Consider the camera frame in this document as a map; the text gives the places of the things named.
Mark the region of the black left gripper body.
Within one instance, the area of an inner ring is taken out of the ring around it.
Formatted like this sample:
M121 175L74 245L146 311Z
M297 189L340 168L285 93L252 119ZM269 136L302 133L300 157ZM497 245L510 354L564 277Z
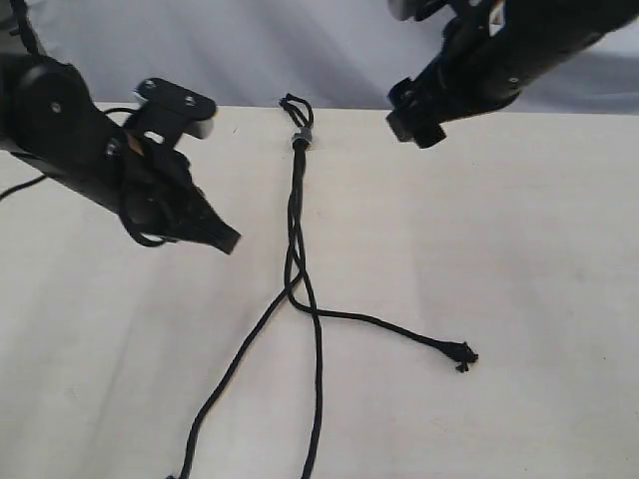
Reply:
M210 205L173 142L112 136L105 156L115 169L115 213L134 242L210 242Z

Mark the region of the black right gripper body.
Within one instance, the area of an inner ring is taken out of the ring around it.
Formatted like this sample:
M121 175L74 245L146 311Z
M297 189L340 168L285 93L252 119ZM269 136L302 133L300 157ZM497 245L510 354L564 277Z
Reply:
M413 80L416 120L500 110L559 63L557 9L460 9L440 52Z

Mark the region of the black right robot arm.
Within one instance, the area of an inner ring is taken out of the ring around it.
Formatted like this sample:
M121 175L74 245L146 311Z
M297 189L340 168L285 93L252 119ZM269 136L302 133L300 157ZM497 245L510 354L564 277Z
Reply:
M454 15L440 51L388 92L396 139L428 149L443 124L511 105L523 89L638 17L635 1L391 1L399 21Z

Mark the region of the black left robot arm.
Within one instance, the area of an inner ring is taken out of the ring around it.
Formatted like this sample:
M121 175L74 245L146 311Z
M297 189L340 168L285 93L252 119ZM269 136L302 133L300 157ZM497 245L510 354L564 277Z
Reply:
M1 57L1 148L115 214L145 247L191 242L233 252L240 234L194 183L177 145L203 140L216 103L161 78L136 88L140 106L117 124L79 71L47 56Z

